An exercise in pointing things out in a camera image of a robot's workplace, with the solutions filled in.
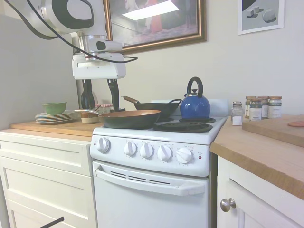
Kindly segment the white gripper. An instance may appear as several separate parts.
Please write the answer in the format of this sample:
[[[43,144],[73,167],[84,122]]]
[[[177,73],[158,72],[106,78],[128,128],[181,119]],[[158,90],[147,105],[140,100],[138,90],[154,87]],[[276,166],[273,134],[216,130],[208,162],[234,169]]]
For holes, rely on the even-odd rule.
[[[95,58],[87,60],[85,54],[78,54],[73,55],[72,71],[76,80],[82,80],[84,89],[82,92],[83,109],[94,109],[95,107],[90,79],[107,79],[113,108],[116,112],[119,111],[119,87],[116,79],[125,77],[125,63],[112,63]]]

